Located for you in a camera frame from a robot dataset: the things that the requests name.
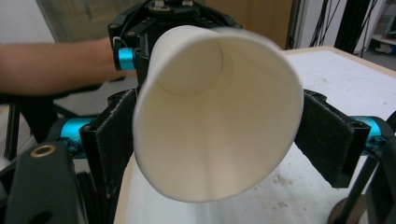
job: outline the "brass insert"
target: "brass insert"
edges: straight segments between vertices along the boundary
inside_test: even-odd
[[[55,149],[56,149],[56,147],[53,145],[41,146],[41,147],[35,148],[35,150],[33,150],[30,153],[30,156],[33,158],[46,157],[49,154],[51,154],[52,152],[54,152]]]

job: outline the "forearm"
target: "forearm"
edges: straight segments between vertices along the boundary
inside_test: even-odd
[[[124,76],[112,57],[106,39],[0,46],[0,92],[53,94]]]

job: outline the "blue connector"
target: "blue connector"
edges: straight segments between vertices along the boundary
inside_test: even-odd
[[[82,145],[79,129],[91,122],[92,119],[70,119],[68,120],[61,131],[61,139],[68,147],[69,152],[74,159],[86,159],[87,156]]]
[[[365,149],[363,150],[363,156],[373,156],[373,152],[379,151],[382,152],[385,144],[388,140],[383,137],[381,128],[376,123],[376,121],[371,117],[351,117],[356,121],[363,122],[371,127],[369,135],[367,136]]]
[[[134,70],[134,50],[131,48],[119,49],[120,70]]]

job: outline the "wooden panel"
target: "wooden panel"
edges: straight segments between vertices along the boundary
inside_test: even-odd
[[[286,47],[293,0],[206,0],[208,7],[233,17],[245,29]]]

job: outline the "table surface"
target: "table surface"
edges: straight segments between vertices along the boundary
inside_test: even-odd
[[[396,110],[395,72],[329,47],[285,53],[304,88],[326,95],[327,102],[343,113],[387,119]],[[361,157],[357,171],[363,160]],[[293,145],[254,188],[218,202],[180,203],[156,192],[132,156],[124,173],[115,223],[320,224],[327,222],[334,205],[348,192],[332,189]]]

